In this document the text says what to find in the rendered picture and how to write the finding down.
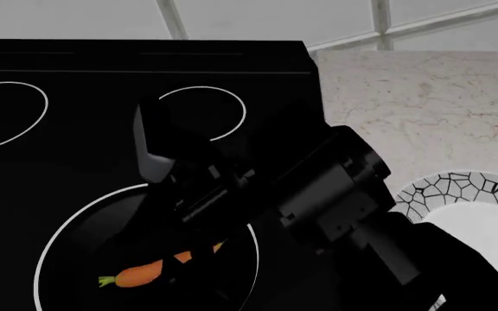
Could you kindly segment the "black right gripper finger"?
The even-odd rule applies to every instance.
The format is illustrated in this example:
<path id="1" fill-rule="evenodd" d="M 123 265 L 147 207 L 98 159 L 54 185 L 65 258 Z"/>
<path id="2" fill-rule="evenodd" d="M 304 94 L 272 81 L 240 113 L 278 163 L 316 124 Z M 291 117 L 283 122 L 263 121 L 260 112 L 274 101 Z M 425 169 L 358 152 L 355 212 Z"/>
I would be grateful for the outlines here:
<path id="1" fill-rule="evenodd" d="M 248 135 L 239 173 L 283 175 L 318 146 L 318 111 L 303 103 L 272 113 Z"/>
<path id="2" fill-rule="evenodd" d="M 148 183 L 161 183 L 175 165 L 170 156 L 169 111 L 158 97 L 142 98 L 135 110 L 133 136 L 137 167 Z"/>

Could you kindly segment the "black frying pan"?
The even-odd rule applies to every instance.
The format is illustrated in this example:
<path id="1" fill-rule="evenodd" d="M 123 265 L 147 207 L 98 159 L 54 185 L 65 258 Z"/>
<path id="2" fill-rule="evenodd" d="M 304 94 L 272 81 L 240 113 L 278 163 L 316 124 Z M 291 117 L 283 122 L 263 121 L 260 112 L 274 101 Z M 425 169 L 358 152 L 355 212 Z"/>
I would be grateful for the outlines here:
<path id="1" fill-rule="evenodd" d="M 250 226 L 217 251 L 208 275 L 164 275 L 131 288 L 96 283 L 99 276 L 118 274 L 153 257 L 125 257 L 113 240 L 145 196 L 140 187 L 122 189 L 84 206 L 64 222 L 36 266 L 36 311 L 246 311 L 260 259 Z"/>

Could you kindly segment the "orange carrot with green stem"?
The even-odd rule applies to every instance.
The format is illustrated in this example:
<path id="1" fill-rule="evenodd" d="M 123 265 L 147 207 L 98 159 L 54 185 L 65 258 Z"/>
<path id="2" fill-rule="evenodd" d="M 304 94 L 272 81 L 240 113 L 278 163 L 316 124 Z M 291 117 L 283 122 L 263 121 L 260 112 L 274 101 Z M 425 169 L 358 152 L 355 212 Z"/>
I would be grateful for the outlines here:
<path id="1" fill-rule="evenodd" d="M 163 273 L 163 260 L 121 271 L 116 276 L 99 276 L 99 287 L 115 284 L 120 288 L 134 288 L 154 282 Z"/>

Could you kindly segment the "white plate with crackle rim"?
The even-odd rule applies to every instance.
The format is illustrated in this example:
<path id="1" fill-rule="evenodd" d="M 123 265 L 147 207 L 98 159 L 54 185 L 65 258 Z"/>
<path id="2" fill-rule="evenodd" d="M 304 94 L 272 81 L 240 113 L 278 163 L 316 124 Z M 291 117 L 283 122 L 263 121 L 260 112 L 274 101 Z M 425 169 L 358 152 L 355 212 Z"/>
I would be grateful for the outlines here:
<path id="1" fill-rule="evenodd" d="M 394 196 L 393 210 L 428 222 L 478 251 L 498 272 L 498 174 L 451 171 L 418 178 Z"/>

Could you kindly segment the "black glass cooktop stove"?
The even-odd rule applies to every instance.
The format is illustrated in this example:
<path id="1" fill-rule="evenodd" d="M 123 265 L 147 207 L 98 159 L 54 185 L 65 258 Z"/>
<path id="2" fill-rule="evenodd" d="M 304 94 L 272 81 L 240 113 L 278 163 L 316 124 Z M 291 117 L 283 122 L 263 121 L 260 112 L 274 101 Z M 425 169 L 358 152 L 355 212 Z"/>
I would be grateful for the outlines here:
<path id="1" fill-rule="evenodd" d="M 35 301 L 35 270 L 69 217 L 143 182 L 134 117 L 172 121 L 247 162 L 247 139 L 291 104 L 321 111 L 301 41 L 0 39 L 0 311 L 80 311 Z"/>

